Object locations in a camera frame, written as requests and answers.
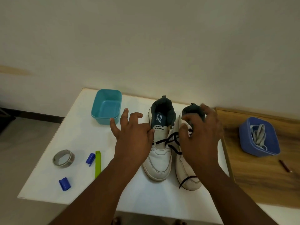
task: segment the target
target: white sneaker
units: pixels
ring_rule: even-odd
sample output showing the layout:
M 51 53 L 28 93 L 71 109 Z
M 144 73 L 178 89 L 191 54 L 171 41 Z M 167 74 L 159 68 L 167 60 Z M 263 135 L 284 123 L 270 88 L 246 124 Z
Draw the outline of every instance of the white sneaker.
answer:
M 167 145 L 174 134 L 176 113 L 171 100 L 163 96 L 149 109 L 149 124 L 154 132 L 154 142 L 143 168 L 154 181 L 165 180 L 171 171 L 172 149 Z
M 201 117 L 201 119 L 204 121 L 205 114 L 203 110 L 200 108 L 200 106 L 197 106 L 196 104 L 192 103 L 192 105 L 187 106 L 182 110 L 182 112 L 179 115 L 179 121 L 175 124 L 175 128 L 178 131 L 179 127 L 182 123 L 185 123 L 188 127 L 189 136 L 193 134 L 193 125 L 191 123 L 187 123 L 186 121 L 182 120 L 182 116 L 187 113 L 197 113 Z M 187 190 L 197 190 L 202 186 L 202 183 L 199 181 L 197 176 L 195 175 L 193 169 L 191 166 L 186 162 L 184 159 L 181 149 L 180 149 L 180 140 L 176 139 L 177 136 L 175 136 L 174 140 L 174 146 L 178 148 L 178 151 L 174 149 L 176 155 L 176 161 L 175 161 L 175 170 L 177 179 L 180 183 L 180 187 L 183 187 Z

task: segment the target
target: white tabletop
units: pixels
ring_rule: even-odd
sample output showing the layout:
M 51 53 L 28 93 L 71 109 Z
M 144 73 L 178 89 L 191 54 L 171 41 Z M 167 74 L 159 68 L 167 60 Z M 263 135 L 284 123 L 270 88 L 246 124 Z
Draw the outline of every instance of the white tabletop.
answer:
M 111 161 L 116 139 L 109 126 L 100 125 L 91 117 L 96 92 L 97 90 L 87 88 L 81 91 L 23 186 L 18 195 L 19 198 L 70 204 L 95 178 L 95 163 L 91 167 L 85 163 L 89 154 L 97 150 L 101 151 L 102 170 Z M 144 117 L 139 122 L 147 122 L 147 114 L 154 101 L 123 95 L 121 110 L 128 108 L 129 113 L 143 113 Z M 173 103 L 177 117 L 186 106 Z M 72 151 L 75 154 L 75 160 L 71 166 L 61 169 L 53 165 L 52 158 L 58 151 L 64 149 Z M 221 142 L 218 144 L 218 159 L 219 165 L 228 175 Z M 64 177 L 68 178 L 71 185 L 67 191 L 62 191 L 58 183 Z M 117 210 L 222 223 L 212 198 L 204 186 L 196 191 L 178 187 L 174 166 L 169 177 L 163 182 L 150 180 L 140 167 L 124 189 Z M 271 205 L 260 205 L 260 207 L 280 224 L 299 224 L 300 210 L 298 209 Z

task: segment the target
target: person's left hand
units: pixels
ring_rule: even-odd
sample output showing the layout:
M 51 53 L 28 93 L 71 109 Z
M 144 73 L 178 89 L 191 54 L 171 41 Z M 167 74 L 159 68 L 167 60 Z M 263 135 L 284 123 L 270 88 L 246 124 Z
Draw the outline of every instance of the person's left hand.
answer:
M 150 153 L 154 129 L 148 123 L 139 124 L 138 119 L 143 117 L 141 113 L 130 114 L 128 121 L 128 112 L 125 108 L 120 118 L 121 130 L 114 119 L 110 119 L 111 131 L 117 139 L 114 160 L 125 162 L 137 171 Z

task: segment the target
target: lime green plastic strip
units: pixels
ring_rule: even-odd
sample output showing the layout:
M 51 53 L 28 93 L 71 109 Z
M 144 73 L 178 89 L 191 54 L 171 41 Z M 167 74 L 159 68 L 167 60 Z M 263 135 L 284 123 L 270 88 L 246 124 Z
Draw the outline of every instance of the lime green plastic strip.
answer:
M 101 152 L 96 151 L 96 158 L 95 158 L 95 178 L 101 173 Z

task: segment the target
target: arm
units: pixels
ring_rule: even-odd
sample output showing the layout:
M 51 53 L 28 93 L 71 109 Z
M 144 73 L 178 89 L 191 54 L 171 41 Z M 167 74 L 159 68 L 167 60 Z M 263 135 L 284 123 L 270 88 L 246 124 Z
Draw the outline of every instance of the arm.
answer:
M 115 155 L 103 172 L 50 224 L 111 224 L 119 198 L 151 150 L 154 131 L 148 123 L 138 124 L 141 113 L 128 109 L 121 119 L 121 130 L 110 121 L 117 138 Z
M 214 204 L 225 225 L 276 225 L 237 184 L 223 172 L 218 164 L 218 141 L 223 135 L 217 114 L 202 104 L 205 122 L 197 114 L 182 117 L 194 125 L 189 137 L 187 126 L 180 127 L 179 137 L 184 158 L 211 194 Z

